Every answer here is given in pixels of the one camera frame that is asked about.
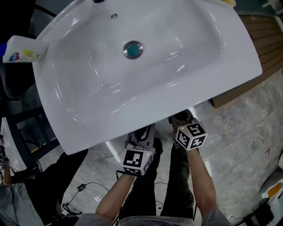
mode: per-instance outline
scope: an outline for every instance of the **white bottle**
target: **white bottle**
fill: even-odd
[[[6,44],[0,47],[2,50],[3,63],[34,62],[39,60],[48,48],[48,43],[26,38],[22,36],[12,36]]]

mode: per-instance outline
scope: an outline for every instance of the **white sink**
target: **white sink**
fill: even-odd
[[[261,74],[232,8],[202,0],[76,0],[39,35],[38,92],[67,154],[173,115]],[[137,41],[137,59],[124,46]]]

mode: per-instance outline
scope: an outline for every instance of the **sink drain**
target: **sink drain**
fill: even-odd
[[[142,55],[143,46],[138,41],[130,41],[124,45],[123,54],[130,60],[135,60]]]

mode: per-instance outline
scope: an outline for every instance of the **gray tile floor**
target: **gray tile floor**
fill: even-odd
[[[190,108],[209,133],[200,154],[213,178],[220,209],[229,217],[244,217],[260,201],[258,193],[264,180],[276,167],[283,149],[283,80],[281,70],[246,94],[214,109],[208,101]],[[156,134],[163,143],[156,182],[168,182],[172,129],[166,119],[156,123]],[[71,200],[82,183],[97,182],[108,189],[116,181],[119,155],[126,137],[92,147],[67,189],[63,202]],[[40,162],[45,169],[63,152],[59,146]],[[167,186],[157,184],[156,200],[164,202]],[[91,184],[78,193],[70,204],[82,212],[95,212],[106,194],[99,185]],[[196,225],[200,225],[199,212]]]

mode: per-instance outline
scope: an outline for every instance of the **brown wood plank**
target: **brown wood plank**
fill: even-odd
[[[282,60],[283,60],[283,54],[280,54],[279,56],[274,57],[270,61],[261,65],[262,71],[263,72],[267,71],[268,69],[272,68],[275,64],[279,63]]]
[[[249,32],[249,35],[251,36],[252,40],[266,38],[269,36],[275,36],[279,34],[282,34],[282,31],[280,29],[254,30]]]
[[[262,56],[272,50],[275,50],[277,48],[280,48],[281,46],[283,46],[283,41],[280,41],[280,42],[277,42],[277,43],[274,43],[274,44],[271,44],[271,45],[268,45],[268,46],[265,46],[263,48],[260,48],[260,49],[257,49],[257,54],[258,56]]]
[[[280,54],[283,54],[283,46],[281,48],[275,49],[271,52],[268,52],[262,56],[260,56],[260,63],[264,64],[268,62],[269,60],[279,56]]]
[[[254,40],[253,44],[254,44],[256,49],[259,49],[259,48],[265,47],[267,45],[277,43],[279,41],[283,41],[283,34]]]
[[[244,94],[245,92],[249,91],[250,89],[254,88],[255,86],[257,86],[258,84],[260,84],[261,82],[263,82],[264,80],[266,80],[267,78],[269,78],[271,75],[273,75],[275,72],[277,72],[280,68],[283,67],[283,61],[277,63],[276,65],[274,65],[273,67],[271,67],[270,69],[268,69],[267,71],[265,71],[264,73],[262,73],[260,76],[222,94],[219,95],[215,98],[212,98],[210,100],[212,106],[214,106],[215,108],[219,108],[223,105],[225,105],[226,103],[234,100],[235,98],[241,96],[242,94]]]
[[[277,23],[274,17],[267,16],[240,16],[243,23]]]
[[[268,30],[279,28],[279,25],[277,23],[245,23],[244,25],[249,32],[254,30]]]

